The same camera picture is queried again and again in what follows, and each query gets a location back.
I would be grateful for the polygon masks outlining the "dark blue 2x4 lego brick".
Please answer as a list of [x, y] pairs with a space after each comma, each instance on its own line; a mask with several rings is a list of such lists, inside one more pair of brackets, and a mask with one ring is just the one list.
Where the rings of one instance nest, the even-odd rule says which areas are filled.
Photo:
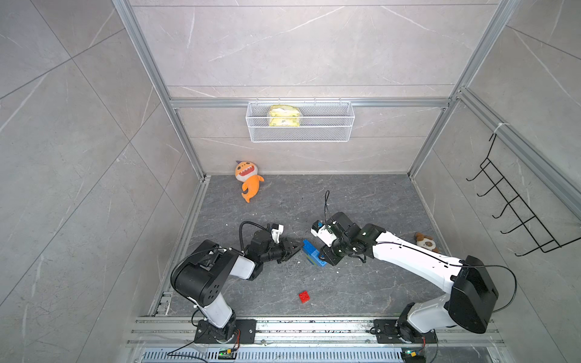
[[307, 255], [307, 259], [315, 266], [324, 267], [327, 263], [319, 258], [319, 251], [307, 240], [303, 241], [302, 251]]

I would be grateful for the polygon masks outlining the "red 2x2 lego brick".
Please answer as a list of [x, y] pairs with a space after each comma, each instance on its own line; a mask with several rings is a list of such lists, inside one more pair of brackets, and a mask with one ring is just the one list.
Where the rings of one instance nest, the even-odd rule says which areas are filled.
[[306, 303], [310, 300], [310, 295], [308, 294], [307, 291], [299, 293], [298, 296], [302, 303]]

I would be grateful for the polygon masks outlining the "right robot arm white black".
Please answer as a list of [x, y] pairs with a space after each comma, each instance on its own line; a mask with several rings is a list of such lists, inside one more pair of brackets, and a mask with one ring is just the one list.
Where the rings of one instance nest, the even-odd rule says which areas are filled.
[[336, 266], [343, 258], [368, 258], [403, 268], [442, 290], [426, 302], [409, 303], [396, 321], [400, 340], [414, 343], [432, 330], [460, 327], [487, 331], [499, 292], [487, 267], [476, 257], [446, 257], [409, 243], [377, 225], [360, 228], [345, 213], [313, 223], [311, 233], [324, 243], [322, 261]]

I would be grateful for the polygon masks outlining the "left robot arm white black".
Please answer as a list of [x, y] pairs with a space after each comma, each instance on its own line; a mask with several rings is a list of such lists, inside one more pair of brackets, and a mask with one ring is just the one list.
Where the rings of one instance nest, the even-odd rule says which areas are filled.
[[222, 295], [229, 277], [253, 281], [265, 263], [283, 263], [304, 247], [301, 240], [278, 237], [278, 229], [261, 228], [239, 250], [205, 240], [172, 271], [171, 287], [195, 304], [205, 320], [202, 335], [227, 342], [237, 334], [236, 314]]

